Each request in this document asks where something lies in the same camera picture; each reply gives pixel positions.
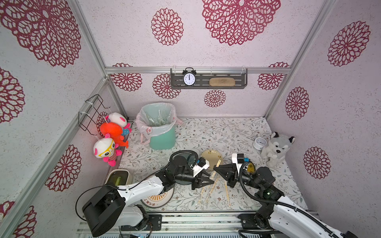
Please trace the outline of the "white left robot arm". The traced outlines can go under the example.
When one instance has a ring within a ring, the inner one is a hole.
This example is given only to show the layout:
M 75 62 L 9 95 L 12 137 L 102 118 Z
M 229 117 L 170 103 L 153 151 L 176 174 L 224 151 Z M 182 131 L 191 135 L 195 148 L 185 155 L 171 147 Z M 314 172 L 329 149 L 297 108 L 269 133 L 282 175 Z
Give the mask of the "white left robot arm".
M 195 158 L 190 166 L 184 156 L 175 156 L 155 174 L 140 182 L 113 186 L 105 184 L 83 205 L 84 220 L 93 237 L 100 237 L 115 226 L 142 230 L 149 220 L 145 209 L 137 202 L 171 190 L 175 184 L 185 182 L 191 189 L 213 184 L 207 172 L 209 162 Z

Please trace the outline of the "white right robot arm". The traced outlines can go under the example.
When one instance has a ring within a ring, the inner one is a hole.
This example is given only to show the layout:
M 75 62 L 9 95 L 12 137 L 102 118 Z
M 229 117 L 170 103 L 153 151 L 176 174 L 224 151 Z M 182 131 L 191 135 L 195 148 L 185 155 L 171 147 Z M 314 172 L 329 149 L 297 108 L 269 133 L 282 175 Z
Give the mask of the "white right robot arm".
M 330 227 L 295 204 L 274 186 L 275 177 L 270 168 L 259 167 L 254 173 L 247 171 L 249 163 L 240 168 L 236 164 L 220 165 L 214 171 L 220 174 L 230 187 L 239 183 L 244 193 L 259 202 L 261 208 L 255 214 L 241 218 L 243 228 L 239 235 L 283 233 L 290 238 L 354 238 Z

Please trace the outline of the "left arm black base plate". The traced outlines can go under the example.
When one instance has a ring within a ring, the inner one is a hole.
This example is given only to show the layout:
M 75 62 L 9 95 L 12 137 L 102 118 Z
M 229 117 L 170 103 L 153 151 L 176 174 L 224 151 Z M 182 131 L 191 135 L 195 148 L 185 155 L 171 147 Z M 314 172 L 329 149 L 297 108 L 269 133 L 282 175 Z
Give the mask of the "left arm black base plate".
M 138 225 L 121 226 L 121 231 L 160 231 L 162 226 L 162 215 L 149 215 L 148 218 L 144 218 Z

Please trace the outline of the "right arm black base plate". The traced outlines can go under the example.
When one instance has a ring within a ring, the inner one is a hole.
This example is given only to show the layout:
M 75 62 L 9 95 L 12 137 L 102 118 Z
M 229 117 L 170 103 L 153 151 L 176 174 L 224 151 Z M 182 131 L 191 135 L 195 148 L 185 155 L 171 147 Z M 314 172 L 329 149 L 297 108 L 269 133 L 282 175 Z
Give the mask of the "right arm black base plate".
M 244 230 L 254 230 L 263 228 L 263 218 L 256 213 L 242 213 L 238 215 L 241 220 L 242 229 Z

